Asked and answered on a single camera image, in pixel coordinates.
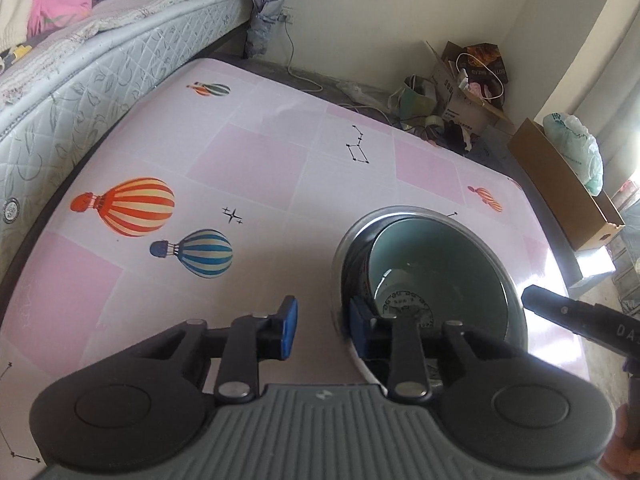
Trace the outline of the person's hand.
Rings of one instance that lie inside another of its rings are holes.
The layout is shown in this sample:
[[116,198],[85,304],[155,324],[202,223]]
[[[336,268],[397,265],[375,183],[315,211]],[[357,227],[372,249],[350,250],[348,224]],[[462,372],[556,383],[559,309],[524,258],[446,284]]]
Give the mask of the person's hand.
[[640,471],[640,451],[632,450],[625,444],[627,427],[628,405],[622,404],[616,410],[614,434],[600,459],[600,467],[614,479],[627,479]]

